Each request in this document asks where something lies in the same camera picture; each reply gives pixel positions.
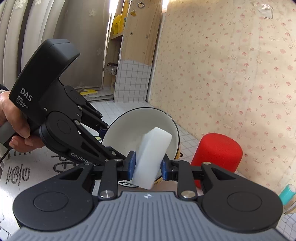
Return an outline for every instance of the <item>teal cylinder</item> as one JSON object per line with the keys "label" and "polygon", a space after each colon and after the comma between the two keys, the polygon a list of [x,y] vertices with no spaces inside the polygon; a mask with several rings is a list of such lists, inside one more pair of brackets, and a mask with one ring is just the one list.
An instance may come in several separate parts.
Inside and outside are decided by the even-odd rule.
{"label": "teal cylinder", "polygon": [[295,195],[296,188],[292,184],[288,184],[285,189],[279,195],[283,206],[285,206]]}

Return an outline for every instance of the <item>red object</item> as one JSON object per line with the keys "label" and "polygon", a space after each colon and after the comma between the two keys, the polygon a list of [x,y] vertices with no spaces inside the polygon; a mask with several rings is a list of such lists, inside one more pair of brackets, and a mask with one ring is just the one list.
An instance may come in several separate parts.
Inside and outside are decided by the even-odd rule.
{"label": "red object", "polygon": [[[200,140],[191,165],[201,166],[203,162],[209,161],[235,172],[242,154],[242,148],[235,140],[221,134],[210,133]],[[195,181],[195,185],[200,188],[199,180]]]}

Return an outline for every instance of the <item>patterned wallpaper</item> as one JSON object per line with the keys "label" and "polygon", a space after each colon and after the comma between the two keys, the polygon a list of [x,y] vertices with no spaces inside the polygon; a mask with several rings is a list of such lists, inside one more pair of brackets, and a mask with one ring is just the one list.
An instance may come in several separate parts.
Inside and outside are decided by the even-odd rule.
{"label": "patterned wallpaper", "polygon": [[238,170],[279,193],[296,185],[296,4],[266,3],[273,19],[248,0],[171,2],[150,104],[198,139],[236,140]]}

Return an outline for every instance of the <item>screw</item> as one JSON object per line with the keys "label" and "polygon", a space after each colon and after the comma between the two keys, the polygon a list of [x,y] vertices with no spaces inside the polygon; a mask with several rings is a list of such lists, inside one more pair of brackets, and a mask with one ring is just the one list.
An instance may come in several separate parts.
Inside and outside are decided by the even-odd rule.
{"label": "screw", "polygon": [[112,192],[111,190],[104,190],[100,193],[100,196],[102,198],[111,198],[114,196],[114,192]]}
{"label": "screw", "polygon": [[196,195],[195,192],[190,191],[190,190],[186,190],[186,191],[181,192],[181,196],[184,198],[192,198],[192,197],[195,197],[195,195]]}

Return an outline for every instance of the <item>white sponge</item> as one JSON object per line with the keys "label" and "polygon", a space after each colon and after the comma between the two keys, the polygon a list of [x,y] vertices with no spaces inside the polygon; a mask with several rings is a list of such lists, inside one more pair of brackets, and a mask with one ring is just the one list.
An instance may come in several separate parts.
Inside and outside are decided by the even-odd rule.
{"label": "white sponge", "polygon": [[136,167],[132,179],[134,185],[145,189],[152,188],[172,137],[158,127],[143,136],[136,152]]}

